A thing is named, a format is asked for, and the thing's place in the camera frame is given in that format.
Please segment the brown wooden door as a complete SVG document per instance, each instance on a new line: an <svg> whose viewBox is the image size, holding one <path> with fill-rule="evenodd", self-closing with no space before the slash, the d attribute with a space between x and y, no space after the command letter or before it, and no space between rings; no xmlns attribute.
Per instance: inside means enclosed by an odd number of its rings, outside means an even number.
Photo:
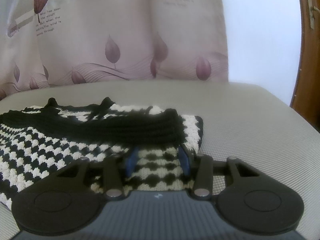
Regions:
<svg viewBox="0 0 320 240"><path fill-rule="evenodd" d="M312 0L319 8L319 0ZM302 42L296 85L291 108L319 131L319 13L315 12L315 30L310 28L308 0L300 0Z"/></svg>

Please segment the black white knitted garment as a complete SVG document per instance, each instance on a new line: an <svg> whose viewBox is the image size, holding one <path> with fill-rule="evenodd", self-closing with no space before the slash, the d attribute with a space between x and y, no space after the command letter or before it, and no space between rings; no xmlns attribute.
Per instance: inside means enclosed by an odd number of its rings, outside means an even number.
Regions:
<svg viewBox="0 0 320 240"><path fill-rule="evenodd" d="M179 152L196 154L203 120L158 106L121 106L109 98L88 106L29 106L1 115L1 203L11 208L23 189L79 158L100 163L109 155L129 160L124 192L190 189Z"/></svg>

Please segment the pink leaf print curtain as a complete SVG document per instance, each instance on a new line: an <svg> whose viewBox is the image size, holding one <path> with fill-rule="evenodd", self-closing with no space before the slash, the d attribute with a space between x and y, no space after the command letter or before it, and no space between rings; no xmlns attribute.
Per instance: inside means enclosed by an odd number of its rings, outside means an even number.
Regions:
<svg viewBox="0 0 320 240"><path fill-rule="evenodd" d="M222 0L1 0L1 98L148 79L228 80Z"/></svg>

